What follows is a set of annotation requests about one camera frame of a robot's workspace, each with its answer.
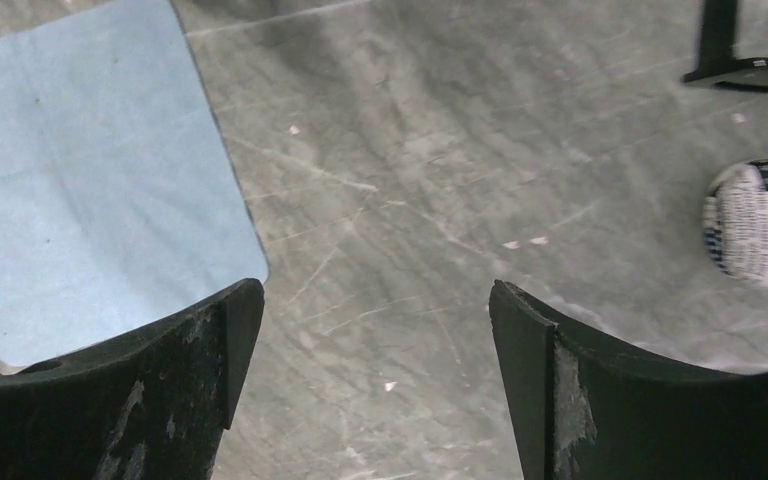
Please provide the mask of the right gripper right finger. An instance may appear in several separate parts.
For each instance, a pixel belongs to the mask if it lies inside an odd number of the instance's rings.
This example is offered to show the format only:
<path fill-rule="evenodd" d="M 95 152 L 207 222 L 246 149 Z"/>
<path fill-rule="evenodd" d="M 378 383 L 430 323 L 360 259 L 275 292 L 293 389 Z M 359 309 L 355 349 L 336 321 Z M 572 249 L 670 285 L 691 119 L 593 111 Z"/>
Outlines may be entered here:
<path fill-rule="evenodd" d="M 527 479 L 768 479 L 768 372 L 641 349 L 496 281 L 489 316 Z"/>

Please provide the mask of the blue cleaning cloth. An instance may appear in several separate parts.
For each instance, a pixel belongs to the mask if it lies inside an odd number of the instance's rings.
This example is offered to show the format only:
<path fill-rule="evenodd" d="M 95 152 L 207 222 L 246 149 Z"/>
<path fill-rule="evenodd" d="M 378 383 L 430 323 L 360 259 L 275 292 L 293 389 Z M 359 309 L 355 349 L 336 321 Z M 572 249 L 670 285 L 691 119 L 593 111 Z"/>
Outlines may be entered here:
<path fill-rule="evenodd" d="M 167 1 L 0 38 L 0 360 L 179 312 L 267 259 Z"/>

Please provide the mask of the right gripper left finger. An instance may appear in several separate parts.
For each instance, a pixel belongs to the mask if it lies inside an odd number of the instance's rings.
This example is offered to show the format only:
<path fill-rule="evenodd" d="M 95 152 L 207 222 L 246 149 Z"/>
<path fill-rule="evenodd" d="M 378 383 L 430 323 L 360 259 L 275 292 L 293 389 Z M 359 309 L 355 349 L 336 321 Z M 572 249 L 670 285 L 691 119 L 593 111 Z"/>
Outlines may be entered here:
<path fill-rule="evenodd" d="M 237 409 L 264 289 L 0 374 L 0 479 L 207 479 Z"/>

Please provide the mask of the black frame sunglasses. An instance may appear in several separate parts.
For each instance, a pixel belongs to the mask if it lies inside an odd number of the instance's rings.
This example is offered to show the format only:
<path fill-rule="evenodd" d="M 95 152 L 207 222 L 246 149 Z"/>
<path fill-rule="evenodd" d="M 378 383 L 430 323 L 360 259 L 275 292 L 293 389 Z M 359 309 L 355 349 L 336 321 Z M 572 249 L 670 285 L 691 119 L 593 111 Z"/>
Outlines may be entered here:
<path fill-rule="evenodd" d="M 694 88 L 768 93 L 768 57 L 735 54 L 739 2 L 702 2 L 695 69 L 681 77 Z"/>

